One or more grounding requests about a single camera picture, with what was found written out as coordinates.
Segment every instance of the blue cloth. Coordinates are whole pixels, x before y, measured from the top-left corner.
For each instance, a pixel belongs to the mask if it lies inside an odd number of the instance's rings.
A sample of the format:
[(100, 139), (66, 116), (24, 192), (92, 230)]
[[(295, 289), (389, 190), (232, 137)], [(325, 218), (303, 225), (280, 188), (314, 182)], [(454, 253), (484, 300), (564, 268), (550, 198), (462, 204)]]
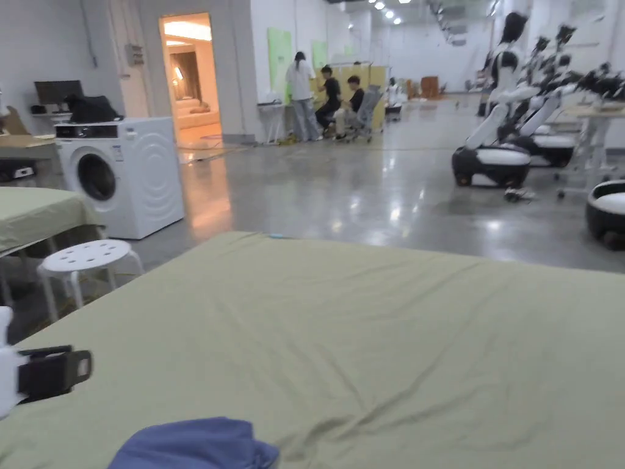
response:
[(109, 469), (269, 469), (278, 455), (254, 439), (250, 422), (219, 417), (144, 428)]

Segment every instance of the black bag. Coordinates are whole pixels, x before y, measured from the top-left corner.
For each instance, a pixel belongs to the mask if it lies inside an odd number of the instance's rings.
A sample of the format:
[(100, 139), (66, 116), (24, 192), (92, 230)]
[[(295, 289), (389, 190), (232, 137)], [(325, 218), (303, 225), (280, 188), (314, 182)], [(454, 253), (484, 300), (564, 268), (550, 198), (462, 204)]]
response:
[(111, 106), (106, 96), (76, 96), (70, 95), (65, 99), (69, 111), (72, 113), (72, 124), (93, 124), (122, 120)]

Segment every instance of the white washing machine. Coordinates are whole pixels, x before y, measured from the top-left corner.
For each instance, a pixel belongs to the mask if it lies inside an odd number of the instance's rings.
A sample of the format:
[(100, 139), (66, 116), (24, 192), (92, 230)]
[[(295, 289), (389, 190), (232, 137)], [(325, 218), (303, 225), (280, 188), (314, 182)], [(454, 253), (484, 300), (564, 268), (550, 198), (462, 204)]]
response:
[(171, 118), (55, 130), (67, 189), (92, 204), (108, 236), (140, 240), (184, 218)]

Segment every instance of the white stool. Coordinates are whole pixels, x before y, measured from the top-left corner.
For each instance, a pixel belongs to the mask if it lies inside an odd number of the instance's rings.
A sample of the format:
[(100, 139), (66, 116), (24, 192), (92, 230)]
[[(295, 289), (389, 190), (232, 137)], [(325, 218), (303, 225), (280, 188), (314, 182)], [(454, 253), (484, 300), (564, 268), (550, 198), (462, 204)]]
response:
[(37, 268), (37, 273), (41, 277), (46, 294), (50, 321), (55, 322), (59, 319), (50, 278), (60, 278), (64, 284), (69, 279), (76, 306), (82, 308), (84, 302), (79, 282), (80, 272), (105, 268), (111, 289), (115, 290), (117, 283), (115, 282), (113, 264), (125, 257), (134, 259), (139, 275), (144, 273), (141, 259), (132, 250), (130, 244), (118, 240), (90, 241), (55, 252), (44, 259)]

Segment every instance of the electrical box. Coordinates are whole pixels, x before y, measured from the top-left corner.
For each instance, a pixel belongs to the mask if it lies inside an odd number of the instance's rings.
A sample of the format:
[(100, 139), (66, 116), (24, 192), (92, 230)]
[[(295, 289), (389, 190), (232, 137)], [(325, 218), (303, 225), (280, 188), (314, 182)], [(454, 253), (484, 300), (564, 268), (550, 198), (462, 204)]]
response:
[(143, 65), (145, 63), (143, 59), (143, 48), (137, 44), (126, 44), (126, 56), (130, 67)]

